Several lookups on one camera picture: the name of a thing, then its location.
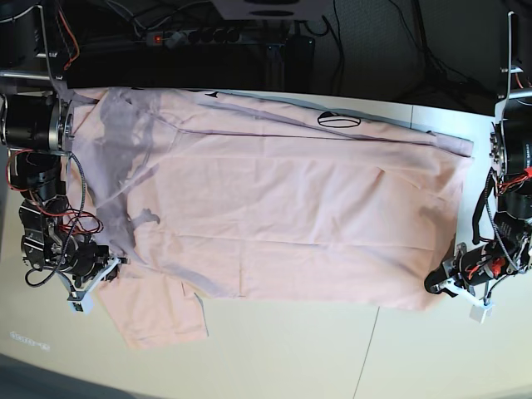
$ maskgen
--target metal rod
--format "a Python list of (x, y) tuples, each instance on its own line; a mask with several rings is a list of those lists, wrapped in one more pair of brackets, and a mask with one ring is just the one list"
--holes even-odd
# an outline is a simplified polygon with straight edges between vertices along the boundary
[(515, 89), (510, 92), (508, 98), (514, 100), (516, 98), (532, 97), (532, 87), (526, 89)]
[(42, 41), (44, 43), (44, 56), (47, 60), (47, 72), (49, 76), (50, 83), (53, 84), (53, 76), (52, 76), (52, 67), (50, 66), (50, 51), (48, 50), (48, 38), (47, 38), (47, 26), (44, 22), (44, 9), (42, 8), (41, 4), (37, 4), (35, 7), (39, 9), (39, 12), (41, 14), (41, 28), (42, 28)]
[(50, 77), (45, 72), (14, 71), (12, 69), (0, 69), (0, 77), (11, 79), (30, 79), (34, 81), (50, 81)]

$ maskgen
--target wire bundle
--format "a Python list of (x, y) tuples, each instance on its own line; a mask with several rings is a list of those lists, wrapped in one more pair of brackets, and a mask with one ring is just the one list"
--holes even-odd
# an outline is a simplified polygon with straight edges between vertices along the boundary
[(81, 51), (80, 51), (79, 45), (77, 44), (76, 37), (72, 33), (70, 25), (68, 25), (67, 19), (65, 18), (65, 14), (64, 14), (64, 12), (63, 12), (61, 7), (59, 7), (58, 15), (59, 15), (59, 18), (61, 19), (61, 22), (62, 22), (66, 32), (68, 33), (68, 36), (70, 36), (70, 38), (72, 39), (72, 43), (74, 43), (74, 48), (76, 49), (76, 53), (73, 56), (71, 56), (70, 49), (67, 46), (67, 44), (65, 43), (66, 50), (68, 51), (68, 55), (70, 57), (68, 59), (68, 61), (66, 62), (65, 66), (63, 67), (63, 70), (66, 71), (68, 68), (70, 68), (72, 63), (80, 56)]
[[(414, 38), (414, 35), (411, 31), (411, 29), (408, 27), (408, 24), (406, 23), (405, 15), (403, 14), (401, 8), (393, 1), (388, 0), (388, 2), (397, 10), (399, 13), (399, 18), (401, 19), (401, 24), (404, 27), (406, 33), (408, 34), (408, 37), (410, 38), (413, 45), (416, 47), (417, 51), (419, 51), (423, 56), (427, 57), (429, 60), (432, 60), (434, 62), (435, 67), (437, 68), (438, 72), (442, 74), (445, 78), (447, 78), (447, 71), (452, 71), (456, 75), (463, 77), (467, 83), (470, 83), (471, 85), (478, 88), (480, 91), (483, 91), (486, 94), (491, 94), (491, 92), (486, 89), (479, 81), (477, 81), (475, 78), (471, 76), (467, 76), (466, 74), (456, 70), (452, 66), (449, 66), (447, 63), (445, 63), (441, 58), (437, 57), (436, 54), (428, 47), (428, 45), (425, 44), (425, 47), (422, 47), (418, 44), (417, 40)], [(422, 19), (419, 21), (417, 20), (417, 24), (421, 29), (421, 34), (424, 37), (425, 34), (425, 28), (423, 27), (423, 21)]]
[[(171, 21), (171, 19), (176, 14), (183, 14), (183, 15), (189, 17), (190, 15), (185, 11), (186, 8), (195, 7), (195, 6), (199, 6), (199, 5), (203, 5), (203, 4), (212, 4), (210, 1), (203, 0), (203, 1), (198, 1), (198, 2), (192, 2), (192, 3), (186, 4), (186, 5), (181, 6), (181, 7), (177, 7), (175, 5), (168, 4), (166, 2), (163, 2), (162, 0), (159, 0), (159, 2), (158, 2), (159, 4), (158, 5), (149, 7), (149, 8), (147, 8), (144, 11), (141, 11), (141, 12), (138, 12), (137, 14), (134, 14), (128, 7), (124, 6), (123, 4), (121, 4), (119, 2), (116, 2), (115, 0), (105, 0), (105, 2), (106, 2), (106, 5), (112, 11), (114, 11), (116, 14), (118, 14), (118, 16), (120, 16), (122, 19), (124, 19), (125, 21), (127, 21), (128, 23), (130, 23), (133, 26), (133, 30), (135, 31), (135, 35), (138, 38), (142, 38), (142, 34), (143, 33), (146, 33), (148, 31), (152, 31), (154, 29), (157, 29), (158, 27), (162, 27), (165, 23), (167, 23), (168, 21)], [(149, 26), (146, 26), (146, 25), (144, 25), (143, 23), (141, 23), (139, 21), (139, 19), (138, 19), (139, 16), (145, 15), (148, 12), (154, 11), (154, 10), (156, 10), (158, 8), (161, 8), (161, 7), (169, 7), (169, 8), (174, 9), (174, 11), (171, 14), (165, 16), (165, 17), (159, 18), (158, 22), (153, 22)]]
[(331, 78), (331, 88), (334, 90), (335, 94), (339, 95), (342, 90), (342, 81), (343, 81), (343, 73), (345, 70), (345, 62), (346, 62), (346, 56), (345, 52), (343, 50), (343, 43), (342, 43), (342, 29), (340, 26), (340, 18), (338, 17), (338, 9), (336, 5), (336, 0), (333, 0), (332, 6), (334, 9), (334, 17), (336, 19), (337, 23), (337, 33), (334, 31), (333, 25), (330, 23), (330, 21), (322, 15), (322, 20), (325, 23), (325, 30), (323, 32), (315, 32), (311, 27), (308, 21), (297, 21), (296, 22), (296, 29), (299, 31), (299, 25), (303, 24), (305, 26), (305, 29), (307, 31), (315, 36), (315, 37), (325, 37), (327, 35), (331, 35), (332, 39), (334, 40), (337, 48), (338, 48), (338, 63), (336, 65), (336, 68), (334, 70), (334, 73), (332, 74)]
[(492, 176), (494, 175), (495, 171), (493, 169), (490, 169), (490, 172), (488, 173), (488, 177), (485, 180), (485, 186), (484, 186), (484, 201), (485, 201), (485, 210), (488, 213), (488, 218), (490, 219), (491, 228), (493, 229), (493, 233), (495, 234), (495, 238), (497, 242), (500, 245), (500, 248), (502, 249), (502, 252), (505, 254), (506, 259), (508, 259), (508, 262), (512, 265), (512, 267), (515, 270), (520, 270), (520, 268), (515, 264), (514, 260), (511, 258), (510, 253), (508, 252), (508, 249), (506, 249), (505, 243), (503, 242), (502, 238), (500, 237), (499, 228), (495, 224), (495, 221), (493, 219), (493, 214), (491, 213), (490, 208), (490, 181)]
[[(103, 230), (103, 223), (96, 216), (91, 214), (90, 212), (86, 212), (86, 211), (83, 210), (83, 208), (85, 207), (85, 198), (86, 198), (85, 173), (83, 172), (83, 168), (81, 167), (80, 161), (77, 159), (77, 157), (73, 153), (70, 153), (69, 156), (76, 163), (77, 168), (78, 168), (79, 173), (80, 173), (80, 177), (81, 177), (81, 204), (80, 204), (80, 208), (79, 209), (73, 209), (71, 207), (71, 205), (70, 205), (70, 202), (69, 202), (67, 208), (64, 211), (62, 211), (60, 213), (57, 213), (57, 214), (53, 214), (52, 212), (46, 211), (42, 207), (42, 201), (38, 197), (37, 193), (35, 193), (33, 190), (21, 189), (19, 187), (13, 186), (11, 184), (11, 182), (9, 181), (9, 168), (11, 166), (11, 163), (20, 154), (31, 153), (31, 152), (33, 152), (33, 151), (32, 150), (20, 150), (20, 151), (15, 152), (15, 153), (13, 153), (13, 154), (11, 154), (9, 156), (9, 158), (7, 160), (7, 164), (6, 164), (7, 185), (12, 190), (16, 190), (17, 192), (28, 192), (30, 198), (32, 199), (32, 202), (35, 204), (37, 209), (42, 214), (44, 214), (46, 216), (50, 216), (50, 217), (59, 217), (59, 218), (60, 217), (67, 217), (67, 218), (69, 218), (69, 220), (65, 224), (61, 223), (59, 225), (59, 229), (66, 233), (66, 237), (63, 240), (61, 255), (60, 255), (59, 259), (57, 260), (56, 265), (54, 265), (54, 266), (44, 266), (44, 267), (41, 267), (41, 268), (35, 268), (32, 265), (32, 268), (30, 270), (28, 270), (28, 272), (26, 273), (26, 276), (24, 278), (26, 280), (26, 284), (28, 286), (32, 287), (32, 288), (36, 288), (36, 287), (41, 287), (42, 285), (47, 283), (53, 277), (53, 275), (56, 274), (56, 273), (60, 274), (62, 277), (65, 277), (64, 274), (61, 273), (59, 268), (61, 267), (62, 264), (65, 263), (66, 256), (67, 256), (67, 247), (68, 247), (68, 243), (71, 240), (71, 237), (74, 236), (74, 235), (78, 235), (78, 234), (95, 234), (95, 233), (99, 233), (99, 232), (101, 232)], [(83, 225), (81, 224), (81, 221), (80, 221), (80, 219), (84, 219), (84, 218), (92, 218), (92, 219), (94, 219), (96, 221), (97, 226), (94, 229), (85, 229), (83, 227)], [(33, 273), (42, 272), (44, 270), (49, 270), (50, 273), (42, 281), (40, 281), (39, 283), (32, 283), (32, 282), (29, 281), (29, 277)]]
[(526, 168), (523, 173), (519, 174), (515, 178), (501, 183), (499, 185), (498, 196), (503, 195), (504, 193), (508, 191), (515, 191), (515, 190), (520, 189), (523, 186), (523, 184), (530, 178), (532, 178), (532, 167)]
[[(524, 89), (525, 87), (523, 86), (523, 83), (521, 83), (521, 79), (519, 78), (519, 73), (516, 73), (515, 74), (515, 82), (517, 83), (517, 86), (519, 86), (520, 89)], [(528, 87), (532, 87), (532, 85), (530, 85), (530, 82), (526, 81)], [(532, 106), (532, 104), (530, 104), (529, 102), (525, 102), (525, 101), (522, 101), (522, 100), (519, 100), (519, 99), (516, 99), (517, 102), (519, 102), (520, 104), (524, 105), (524, 106)]]

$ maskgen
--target black cable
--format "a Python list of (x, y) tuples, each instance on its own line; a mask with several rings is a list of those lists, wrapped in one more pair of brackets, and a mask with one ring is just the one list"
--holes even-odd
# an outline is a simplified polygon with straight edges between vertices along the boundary
[(441, 60), (441, 58), (437, 57), (434, 52), (430, 49), (428, 46), (428, 43), (426, 42), (426, 31), (425, 31), (425, 24), (423, 22), (423, 18), (421, 17), (421, 8), (419, 7), (419, 2), (417, 0), (413, 0), (414, 7), (416, 9), (416, 14), (418, 16), (417, 23), (420, 29), (421, 33), (421, 41), (422, 41), (422, 47), (417, 43), (417, 40), (414, 37), (414, 34), (412, 33), (412, 30), (408, 27), (408, 24), (406, 23), (405, 15), (401, 8), (395, 3), (393, 0), (388, 0), (388, 2), (397, 10), (399, 13), (399, 17), (401, 19), (401, 24), (408, 33), (408, 37), (410, 38), (411, 42), (416, 47), (417, 51), (421, 52), (423, 54), (423, 57), (425, 58), (425, 62), (427, 63), (427, 60), (432, 60), (437, 68), (439, 68), (440, 73), (446, 74), (446, 69), (449, 71), (454, 72), (455, 74), (462, 76), (469, 82), (470, 84), (476, 86), (477, 88), (481, 89), (485, 93), (490, 93), (489, 90), (487, 90), (479, 81), (472, 78), (471, 76), (467, 76), (466, 74), (456, 70), (452, 66), (449, 66), (446, 62)]
[(414, 34), (412, 33), (412, 31), (408, 27), (408, 24), (406, 23), (405, 14), (403, 14), (401, 8), (392, 0), (388, 0), (388, 2), (390, 2), (390, 4), (396, 8), (397, 12), (399, 12), (399, 18), (401, 19), (402, 26), (405, 28), (406, 32), (408, 33), (408, 36), (410, 37), (412, 43), (414, 43), (414, 46), (416, 46), (417, 50), (422, 52), (423, 50), (419, 47), (419, 44), (417, 44), (417, 40), (414, 38)]
[(54, 274), (57, 272), (60, 272), (59, 268), (65, 261), (65, 257), (67, 256), (67, 247), (70, 241), (70, 238), (72, 237), (72, 234), (74, 233), (74, 229), (76, 228), (76, 225), (81, 217), (81, 214), (83, 212), (83, 208), (85, 207), (85, 195), (86, 195), (86, 180), (85, 180), (85, 173), (83, 172), (83, 168), (81, 167), (80, 161), (77, 159), (77, 157), (74, 155), (74, 153), (70, 154), (70, 157), (76, 162), (77, 168), (80, 173), (81, 177), (81, 204), (79, 212), (74, 217), (74, 222), (72, 223), (71, 228), (68, 230), (68, 234), (66, 235), (65, 240), (63, 241), (63, 248), (61, 251), (61, 256), (59, 257), (59, 260), (57, 261), (57, 265), (54, 268), (51, 268), (51, 272), (39, 283), (31, 283), (29, 281), (29, 276), (32, 273), (36, 272), (36, 269), (32, 268), (26, 273), (26, 276), (24, 276), (24, 280), (26, 281), (26, 284), (32, 288), (41, 287), (42, 285), (46, 284), (50, 279), (53, 277)]
[(71, 280), (67, 277), (66, 274), (64, 274), (61, 270), (55, 270), (55, 268), (53, 267), (50, 267), (50, 266), (43, 266), (42, 268), (34, 268), (32, 266), (32, 269), (31, 270), (28, 270), (28, 272), (26, 273), (26, 275), (24, 276), (24, 281), (26, 281), (26, 284), (29, 285), (30, 287), (33, 287), (32, 286), (32, 283), (30, 283), (29, 281), (29, 276), (32, 274), (32, 273), (35, 273), (35, 272), (42, 272), (44, 270), (50, 270), (52, 271), (52, 273), (54, 274), (59, 274), (61, 277), (63, 277), (65, 279), (65, 281), (68, 282), (68, 284), (70, 285), (70, 292), (73, 293), (76, 291), (76, 288), (74, 287), (74, 284), (72, 284)]
[(334, 73), (332, 74), (332, 78), (331, 78), (331, 87), (332, 87), (332, 90), (334, 91), (335, 90), (334, 86), (335, 86), (335, 82), (337, 80), (338, 73), (342, 69), (342, 65), (345, 62), (345, 54), (343, 53), (343, 47), (342, 47), (342, 45), (340, 43), (340, 40), (338, 39), (338, 37), (337, 37), (337, 35), (336, 35), (336, 33), (335, 33), (334, 29), (333, 29), (333, 26), (331, 25), (331, 23), (329, 22), (327, 17), (322, 16), (322, 18), (323, 18), (323, 21), (327, 24), (328, 29), (331, 32), (332, 39), (336, 43), (336, 45), (338, 47), (338, 51), (339, 51), (338, 64), (337, 64), (336, 69), (334, 70)]
[(490, 291), (488, 291), (488, 294), (485, 296), (484, 298), (484, 303), (487, 304), (490, 299), (491, 299), (491, 293), (493, 292), (494, 288), (499, 285), (499, 283), (503, 280), (505, 280), (506, 278), (508, 278), (509, 276), (511, 276), (511, 274), (506, 274), (505, 276), (501, 277), (500, 279), (497, 280), (497, 282), (495, 284), (493, 284), (493, 287), (490, 288)]
[(305, 29), (307, 29), (308, 33), (310, 33), (311, 35), (315, 37), (325, 37), (331, 32), (331, 29), (329, 29), (329, 26), (327, 24), (325, 24), (325, 32), (323, 33), (313, 31), (311, 27), (308, 25), (308, 21), (303, 21), (303, 25), (305, 26)]
[(157, 18), (157, 20), (155, 20), (148, 27), (146, 27), (146, 31), (150, 30), (152, 27), (154, 27), (155, 25), (160, 23), (162, 20), (164, 20), (164, 19), (166, 19), (168, 17), (173, 17), (174, 15), (177, 15), (177, 14), (181, 14), (183, 17), (187, 17), (189, 19), (195, 20), (195, 22), (199, 22), (199, 23), (205, 24), (205, 20), (201, 20), (200, 18), (197, 18), (195, 15), (190, 14), (186, 10), (192, 9), (192, 8), (197, 8), (197, 7), (205, 7), (205, 6), (214, 7), (214, 4), (211, 3), (211, 2), (199, 2), (199, 3), (193, 2), (193, 3), (189, 4), (189, 5), (184, 5), (184, 6), (178, 7), (178, 6), (174, 5), (174, 4), (167, 3), (167, 2), (165, 2), (163, 0), (156, 0), (156, 1), (161, 6), (172, 8), (172, 9), (174, 9), (174, 11), (172, 13), (168, 14), (168, 15), (165, 15), (163, 17)]
[(140, 17), (140, 16), (142, 16), (142, 15), (146, 15), (148, 12), (152, 12), (152, 11), (154, 11), (154, 10), (158, 10), (159, 8), (163, 8), (163, 7), (170, 7), (170, 8), (171, 8), (172, 6), (169, 5), (169, 4), (165, 4), (165, 3), (161, 4), (161, 3), (160, 3), (160, 4), (156, 4), (155, 6), (148, 7), (148, 8), (146, 8), (145, 10), (142, 10), (142, 11), (139, 11), (138, 13), (136, 13), (136, 14), (133, 14), (133, 15), (131, 16), (131, 18), (130, 18), (129, 23), (133, 23), (133, 21), (134, 21), (135, 18), (137, 18), (137, 17)]
[(70, 47), (67, 44), (67, 40), (65, 38), (65, 35), (63, 34), (62, 26), (59, 23), (59, 19), (58, 19), (57, 15), (59, 15), (59, 14), (56, 14), (56, 25), (57, 25), (57, 30), (59, 31), (59, 36), (61, 36), (63, 44), (65, 45), (66, 53), (68, 54), (68, 58), (72, 58), (72, 51), (71, 51)]
[(490, 172), (488, 173), (488, 177), (485, 181), (485, 187), (484, 187), (485, 210), (488, 213), (488, 218), (490, 219), (491, 228), (493, 229), (493, 232), (495, 233), (495, 238), (497, 239), (497, 242), (499, 243), (500, 248), (502, 249), (502, 252), (504, 253), (506, 259), (508, 260), (508, 262), (510, 262), (510, 264), (515, 270), (520, 271), (520, 268), (515, 264), (513, 259), (510, 257), (510, 253), (508, 252), (508, 249), (506, 249), (505, 243), (503, 243), (502, 238), (500, 237), (499, 228), (495, 224), (493, 215), (491, 214), (490, 203), (488, 199), (490, 197), (489, 191), (490, 191), (491, 176), (494, 174), (494, 172), (495, 171), (493, 170), (493, 168), (491, 168)]
[(338, 17), (338, 10), (336, 7), (336, 0), (332, 0), (332, 7), (334, 9), (334, 17), (336, 18), (336, 24), (338, 26), (338, 41), (339, 41), (339, 47), (342, 52), (342, 67), (340, 71), (340, 79), (338, 82), (338, 94), (340, 94), (340, 91), (342, 90), (342, 82), (343, 82), (343, 73), (345, 71), (345, 54), (343, 52), (343, 42), (342, 42), (342, 27), (340, 26), (340, 18)]

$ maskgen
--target black equipment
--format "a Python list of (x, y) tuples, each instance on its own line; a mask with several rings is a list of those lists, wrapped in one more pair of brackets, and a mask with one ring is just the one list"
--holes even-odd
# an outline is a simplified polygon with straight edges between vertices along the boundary
[(0, 67), (17, 67), (32, 60), (42, 48), (37, 0), (0, 2)]
[[(79, 218), (85, 214), (71, 207), (62, 181), (62, 162), (73, 156), (63, 152), (71, 115), (55, 97), (10, 96), (7, 104), (2, 131), (11, 153), (8, 183), (24, 197), (19, 216), (24, 226), (23, 260), (30, 267), (26, 283), (40, 287), (56, 274), (70, 293), (72, 307), (88, 312), (88, 293), (99, 281), (115, 278), (118, 264), (126, 260), (112, 256), (106, 245), (92, 239), (92, 233), (103, 228), (99, 220), (96, 229), (77, 231)], [(47, 277), (34, 283), (30, 276), (38, 272)]]
[[(473, 214), (473, 244), (486, 244), (467, 252), (459, 244), (452, 259), (429, 273), (425, 288), (429, 293), (461, 295), (474, 306), (472, 318), (483, 322), (491, 311), (491, 294), (497, 284), (532, 268), (532, 156), (526, 124), (501, 121), (492, 132), (492, 158), (499, 169), (490, 169), (485, 189)], [(489, 197), (495, 193), (497, 210), (492, 214)], [(495, 237), (480, 236), (479, 222), (484, 209)], [(485, 284), (482, 298), (474, 287)]]

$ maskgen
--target gray carpet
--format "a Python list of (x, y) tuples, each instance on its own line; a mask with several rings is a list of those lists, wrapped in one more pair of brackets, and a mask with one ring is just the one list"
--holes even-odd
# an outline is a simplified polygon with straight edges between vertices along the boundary
[[(422, 79), (423, 60), (389, 0), (336, 0), (342, 27), (346, 66), (342, 96), (389, 101)], [(411, 0), (394, 0), (418, 39)], [(473, 76), (490, 90), (500, 78), (504, 59), (505, 15), (501, 0), (422, 0), (421, 9), (429, 47), (445, 63)], [(333, 6), (327, 17), (336, 26)], [(316, 31), (322, 22), (313, 22)], [(317, 40), (313, 92), (330, 91), (330, 77), (337, 60), (331, 37)], [(460, 80), (455, 73), (450, 79)], [(412, 104), (460, 107), (441, 93), (411, 97)], [(479, 112), (490, 113), (493, 101), (468, 98)]]

